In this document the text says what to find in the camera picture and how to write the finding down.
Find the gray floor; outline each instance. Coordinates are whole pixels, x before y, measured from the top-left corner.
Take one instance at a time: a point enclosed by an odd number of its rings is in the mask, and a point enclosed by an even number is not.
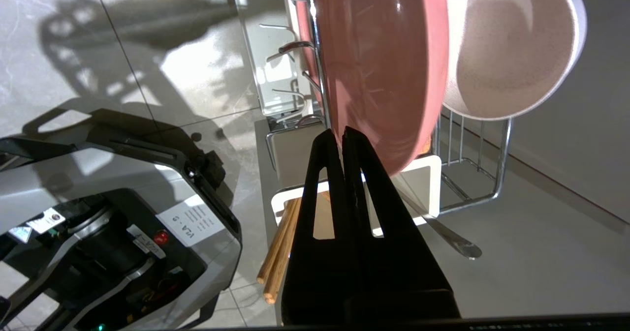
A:
[[[216,150],[244,247],[232,286],[200,327],[274,325],[255,283],[267,250],[254,135],[262,115],[227,3],[0,0],[0,136],[98,120],[171,145],[182,130]],[[500,199],[441,218],[479,244],[481,260],[466,261],[421,227],[463,316],[630,311],[628,225],[515,160],[509,168]],[[450,170],[471,194],[486,188],[474,173]],[[33,315],[10,327],[33,329]]]

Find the dish rack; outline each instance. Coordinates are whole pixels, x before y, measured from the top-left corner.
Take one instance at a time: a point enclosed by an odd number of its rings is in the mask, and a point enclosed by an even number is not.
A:
[[[292,51],[300,50],[302,47],[310,47],[313,49],[315,54],[315,65],[317,67],[317,78],[319,80],[320,85],[324,85],[326,75],[324,74],[324,70],[321,62],[321,38],[319,34],[319,29],[317,27],[317,13],[314,0],[288,0],[288,3],[306,3],[308,5],[308,10],[311,12],[308,14],[309,19],[309,27],[311,29],[311,36],[313,38],[313,42],[306,42],[303,40],[297,39],[294,42],[290,42],[285,44],[284,46],[279,47],[278,53],[275,55],[269,56],[268,60],[274,60],[283,55],[290,55]],[[282,30],[290,30],[290,27],[287,26],[270,26],[270,25],[261,25],[261,27],[266,28],[276,28]],[[293,64],[297,66],[299,69],[298,62],[295,61],[294,57],[290,57]],[[325,125],[326,129],[331,127],[331,120],[328,111],[328,94],[325,86],[319,86],[311,79],[308,71],[304,70],[301,72],[306,80],[308,80],[310,87],[314,91],[318,91],[321,93],[322,104],[320,107],[315,105],[307,106],[306,101],[304,101],[304,109],[302,111],[298,110],[297,112],[292,112],[290,114],[279,114],[278,116],[269,117],[268,120],[270,122],[271,131],[266,136],[266,145],[268,154],[270,155],[272,165],[274,170],[276,169],[276,163],[274,154],[271,148],[271,138],[275,134],[280,134],[288,131],[295,131],[304,126],[313,125],[317,123],[322,123]],[[302,98],[304,100],[304,96],[298,92],[294,92],[296,96]],[[471,165],[476,169],[480,176],[484,176],[486,179],[493,182],[493,189],[488,194],[478,197],[471,197],[469,194],[465,192],[463,188],[461,188],[455,181],[453,181],[448,174],[444,172],[441,173],[441,181],[452,190],[457,197],[461,200],[458,203],[449,204],[447,206],[440,207],[440,214],[447,214],[451,212],[457,212],[460,210],[465,210],[466,208],[477,206],[479,204],[488,203],[497,199],[501,194],[502,187],[504,185],[505,178],[505,170],[506,170],[506,162],[508,159],[508,149],[510,145],[510,136],[511,136],[511,128],[513,125],[513,119],[508,119],[502,121],[502,137],[499,144],[499,154],[496,160],[497,167],[494,173],[484,169],[482,167],[482,157],[483,157],[483,147],[484,143],[486,143],[486,139],[484,138],[484,128],[486,126],[486,122],[478,121],[481,123],[481,127],[479,130],[479,140],[478,140],[478,151],[476,160],[473,160],[470,157],[466,157],[463,154],[463,144],[464,144],[464,132],[469,131],[474,134],[470,128],[466,128],[466,118],[461,116],[459,122],[454,121],[454,113],[452,111],[447,111],[447,115],[442,114],[441,118],[437,121],[437,125],[435,126],[434,135],[432,136],[432,145],[431,149],[427,154],[428,155],[437,155],[442,160],[443,167],[450,167],[452,165]],[[448,120],[448,136],[447,138],[443,138],[442,136],[442,125],[441,120]],[[459,131],[459,147],[455,147],[453,145],[453,131]],[[444,139],[444,143],[446,144],[446,150],[441,150],[441,143]]]

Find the chrome wire rack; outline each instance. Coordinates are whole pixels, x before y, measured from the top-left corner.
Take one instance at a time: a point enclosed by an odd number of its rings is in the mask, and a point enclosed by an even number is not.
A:
[[[445,141],[447,146],[446,153],[441,151],[441,120],[442,118],[448,120],[448,138]],[[502,136],[501,143],[499,145],[499,156],[497,158],[497,169],[494,174],[488,172],[482,167],[483,160],[483,146],[486,142],[484,138],[484,130],[486,122],[481,121],[481,129],[479,130],[479,143],[477,145],[477,158],[473,160],[464,156],[464,132],[468,131],[466,128],[466,118],[460,116],[459,123],[454,121],[454,114],[452,111],[448,111],[448,115],[441,115],[435,126],[433,142],[432,142],[432,154],[435,154],[442,158],[442,166],[450,167],[451,165],[471,165],[476,171],[494,182],[494,187],[488,194],[480,197],[469,196],[455,181],[453,181],[444,171],[441,173],[441,181],[452,190],[457,197],[461,200],[458,203],[449,204],[448,206],[440,207],[440,214],[447,214],[457,212],[465,208],[477,206],[479,204],[488,203],[499,197],[501,190],[504,186],[505,179],[505,166],[508,160],[508,149],[510,147],[510,135],[513,119],[504,120],[502,123]],[[459,132],[459,147],[453,146],[453,131],[454,127],[457,127],[456,131]]]

